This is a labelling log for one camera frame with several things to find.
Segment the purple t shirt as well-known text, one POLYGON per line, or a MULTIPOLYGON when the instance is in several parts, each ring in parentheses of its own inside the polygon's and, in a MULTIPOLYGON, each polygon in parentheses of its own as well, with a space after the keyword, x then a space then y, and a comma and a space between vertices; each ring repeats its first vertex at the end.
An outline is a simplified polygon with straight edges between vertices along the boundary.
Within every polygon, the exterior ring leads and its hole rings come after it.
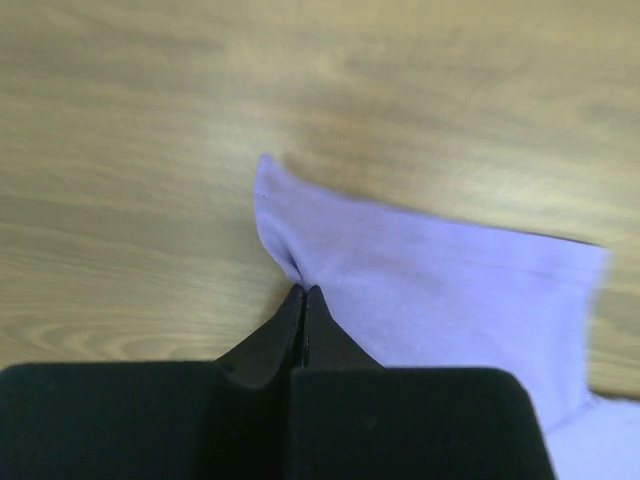
POLYGON ((638 404, 587 383, 588 323, 608 250, 348 197, 267 156, 254 208, 285 275, 319 287, 379 363, 507 371, 531 396, 560 478, 638 477, 638 404))

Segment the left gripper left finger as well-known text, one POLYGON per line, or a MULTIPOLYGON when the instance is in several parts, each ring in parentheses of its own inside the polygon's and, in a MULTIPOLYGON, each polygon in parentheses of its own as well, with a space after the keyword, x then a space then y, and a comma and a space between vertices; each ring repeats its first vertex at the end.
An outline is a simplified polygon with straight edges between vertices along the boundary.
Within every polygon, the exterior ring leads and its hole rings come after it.
POLYGON ((302 288, 207 361, 25 363, 1 373, 5 479, 276 479, 302 288))

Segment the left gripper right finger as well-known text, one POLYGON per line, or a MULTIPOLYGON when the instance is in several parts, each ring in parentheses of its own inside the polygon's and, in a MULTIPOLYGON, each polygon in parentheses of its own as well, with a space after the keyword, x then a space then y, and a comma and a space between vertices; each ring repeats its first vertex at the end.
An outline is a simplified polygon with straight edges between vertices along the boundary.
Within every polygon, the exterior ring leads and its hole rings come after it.
POLYGON ((305 301, 290 377, 293 479, 551 479, 530 398, 493 368, 385 368, 305 301))

